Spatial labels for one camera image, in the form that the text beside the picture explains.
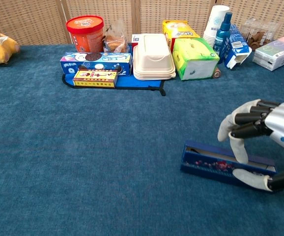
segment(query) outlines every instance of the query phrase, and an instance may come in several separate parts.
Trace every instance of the red bucket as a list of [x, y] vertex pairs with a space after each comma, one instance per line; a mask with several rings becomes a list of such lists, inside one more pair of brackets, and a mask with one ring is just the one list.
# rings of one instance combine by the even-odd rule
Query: red bucket
[[66, 23], [78, 52], [103, 52], [104, 20], [100, 16], [79, 16]]

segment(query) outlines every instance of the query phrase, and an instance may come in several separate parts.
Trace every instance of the spray bottle cap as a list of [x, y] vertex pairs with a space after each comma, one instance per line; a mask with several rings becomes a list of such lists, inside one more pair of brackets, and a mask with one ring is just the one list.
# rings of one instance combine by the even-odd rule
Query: spray bottle cap
[[224, 17], [224, 21], [221, 25], [221, 30], [229, 30], [230, 29], [230, 20], [231, 20], [232, 13], [226, 12], [226, 15]]

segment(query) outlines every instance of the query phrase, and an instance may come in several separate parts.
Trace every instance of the wicker wall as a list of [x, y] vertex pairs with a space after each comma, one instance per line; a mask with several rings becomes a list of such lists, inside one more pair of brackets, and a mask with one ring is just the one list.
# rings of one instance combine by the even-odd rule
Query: wicker wall
[[68, 42], [55, 0], [0, 0], [0, 31], [24, 45]]
[[70, 18], [82, 15], [98, 15], [103, 17], [106, 30], [118, 19], [122, 19], [131, 40], [131, 1], [130, 0], [65, 0]]
[[163, 19], [188, 20], [202, 35], [214, 4], [230, 6], [238, 26], [250, 17], [281, 22], [276, 37], [284, 35], [284, 0], [0, 0], [0, 30], [22, 45], [70, 43], [66, 20], [93, 14], [104, 18], [105, 29], [121, 18], [129, 40], [132, 33], [161, 32]]
[[162, 31], [163, 20], [187, 20], [203, 36], [210, 0], [140, 0], [141, 33]]

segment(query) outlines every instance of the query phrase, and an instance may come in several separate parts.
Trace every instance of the blue box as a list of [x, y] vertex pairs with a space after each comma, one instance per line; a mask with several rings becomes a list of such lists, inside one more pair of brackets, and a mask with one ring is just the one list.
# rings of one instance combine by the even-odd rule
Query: blue box
[[219, 147], [186, 141], [180, 169], [183, 172], [224, 183], [250, 187], [238, 180], [234, 169], [244, 169], [257, 175], [273, 176], [277, 173], [273, 160], [248, 155], [248, 164], [237, 162], [234, 153]]
[[130, 53], [65, 53], [60, 64], [64, 74], [76, 74], [79, 69], [117, 70], [129, 76], [132, 68]]
[[251, 47], [239, 32], [236, 25], [230, 25], [230, 36], [226, 41], [226, 52], [224, 56], [224, 65], [226, 68], [233, 69], [236, 64], [242, 64], [252, 52]]

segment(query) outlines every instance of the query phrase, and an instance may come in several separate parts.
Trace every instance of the woven panel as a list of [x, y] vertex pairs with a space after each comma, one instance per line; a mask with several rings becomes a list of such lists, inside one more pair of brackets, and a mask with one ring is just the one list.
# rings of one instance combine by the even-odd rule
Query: woven panel
[[70, 18], [83, 15], [97, 15], [104, 19], [104, 30], [109, 25], [122, 19], [128, 41], [131, 41], [131, 1], [130, 0], [66, 0]]
[[187, 20], [203, 35], [210, 0], [141, 0], [141, 33], [161, 33], [163, 20]]
[[275, 38], [284, 36], [284, 0], [222, 0], [221, 4], [230, 7], [232, 22], [241, 26], [246, 19], [254, 17], [259, 20], [280, 22], [281, 26]]
[[0, 0], [0, 31], [21, 45], [67, 43], [55, 0]]

